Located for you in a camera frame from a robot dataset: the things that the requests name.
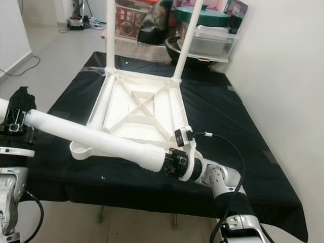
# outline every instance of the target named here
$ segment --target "floor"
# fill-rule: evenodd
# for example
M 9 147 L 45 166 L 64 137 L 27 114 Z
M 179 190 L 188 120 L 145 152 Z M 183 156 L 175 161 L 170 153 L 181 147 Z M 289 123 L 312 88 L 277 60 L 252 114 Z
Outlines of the floor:
M 20 87 L 28 86 L 36 96 L 37 109 L 46 112 L 65 90 L 94 51 L 104 51 L 101 31 L 85 30 L 60 34 L 57 28 L 27 26 L 31 48 L 41 58 L 37 68 L 21 77 L 11 77 L 0 87 L 0 97 L 9 97 Z M 32 66 L 29 60 L 17 73 Z M 186 242 L 205 243 L 212 230 L 208 218 L 178 215 L 178 229 L 172 229 L 172 215 L 106 207 L 98 224 L 99 206 L 72 202 L 43 202 L 45 220 L 32 243 L 125 243 Z M 39 218 L 36 204 L 19 204 L 17 230 L 22 242 L 34 231 Z

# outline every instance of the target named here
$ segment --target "clear plastic container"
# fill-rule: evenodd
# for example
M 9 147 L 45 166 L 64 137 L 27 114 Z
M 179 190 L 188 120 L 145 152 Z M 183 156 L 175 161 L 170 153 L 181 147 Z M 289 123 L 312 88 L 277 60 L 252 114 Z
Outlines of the clear plastic container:
M 184 22 L 178 29 L 181 39 L 177 43 L 180 48 L 187 29 L 188 24 Z M 229 34 L 227 28 L 199 25 L 194 32 L 188 56 L 209 61 L 229 62 L 228 57 L 238 39 L 239 35 Z

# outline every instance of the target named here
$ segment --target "table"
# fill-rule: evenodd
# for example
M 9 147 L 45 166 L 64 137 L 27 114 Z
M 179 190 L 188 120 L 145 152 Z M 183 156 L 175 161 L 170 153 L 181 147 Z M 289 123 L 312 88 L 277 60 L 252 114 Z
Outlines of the table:
M 104 53 L 94 52 L 49 114 L 86 124 L 104 81 Z M 116 56 L 116 67 L 171 76 L 174 66 Z M 244 188 L 262 223 L 277 226 L 307 242 L 300 200 L 221 73 L 185 68 L 181 92 L 194 131 L 210 131 L 231 140 L 246 161 Z M 155 212 L 213 217 L 211 190 L 153 173 L 120 158 L 75 160 L 69 141 L 38 133 L 35 157 L 27 163 L 27 189 L 41 200 L 125 207 Z M 198 138 L 204 157 L 239 168 L 234 151 L 215 138 Z

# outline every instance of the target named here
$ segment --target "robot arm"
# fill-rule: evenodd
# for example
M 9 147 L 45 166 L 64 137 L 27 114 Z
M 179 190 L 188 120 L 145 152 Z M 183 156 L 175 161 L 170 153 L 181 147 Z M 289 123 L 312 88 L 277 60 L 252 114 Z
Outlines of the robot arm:
M 21 90 L 23 88 L 20 91 L 29 96 L 26 88 Z M 221 228 L 226 240 L 224 242 L 269 242 L 262 233 L 243 188 L 236 188 L 241 178 L 239 172 L 208 159 L 195 158 L 195 142 L 190 136 L 190 127 L 175 132 L 177 143 L 183 146 L 183 151 L 174 148 L 166 151 L 13 104 L 12 100 L 8 103 L 0 99 L 0 117 L 5 118 L 0 125 L 1 243 L 19 242 L 19 233 L 15 232 L 17 206 L 27 179 L 26 158 L 34 154 L 32 145 L 36 130 L 133 161 L 147 170 L 163 171 L 182 181 L 193 180 L 208 186 L 214 195 L 215 211 L 225 219 Z

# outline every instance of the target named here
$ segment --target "white pipe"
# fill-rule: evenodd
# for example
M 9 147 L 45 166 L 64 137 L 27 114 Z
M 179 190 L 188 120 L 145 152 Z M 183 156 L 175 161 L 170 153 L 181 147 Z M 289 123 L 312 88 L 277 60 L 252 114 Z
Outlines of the white pipe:
M 107 17 L 106 17 L 106 52 L 107 63 L 106 71 L 115 71 L 115 22 L 116 22 L 116 7 L 115 0 L 107 0 Z
M 96 110 L 94 111 L 91 122 L 89 123 L 89 128 L 102 131 L 114 82 L 115 76 L 113 74 L 109 79 L 106 79 L 97 98 Z
M 2 116 L 7 110 L 6 101 L 0 99 L 0 104 Z M 108 133 L 95 131 L 38 110 L 30 110 L 26 114 L 24 123 L 45 133 L 133 161 L 147 170 L 158 172 L 164 163 L 166 153 L 164 148 L 152 144 L 140 144 Z
M 203 6 L 203 2 L 204 2 L 204 0 L 197 0 L 196 4 L 194 6 L 193 13 L 191 15 L 191 19 L 190 19 L 190 23 L 189 23 L 189 27 L 188 27 L 186 37 L 183 42 L 183 46 L 182 46 L 181 53 L 180 53 L 180 56 L 178 59 L 178 63 L 176 66 L 176 70 L 174 71 L 174 75 L 171 78 L 172 81 L 175 81 L 175 82 L 181 81 L 182 71 L 183 71 L 184 65 L 186 63 L 186 59 L 187 59 L 187 55 L 188 55 L 189 48 L 191 45 L 192 37 L 193 37 L 194 30 L 195 30 L 197 22 L 198 22 L 198 18 L 199 18 L 201 7 Z

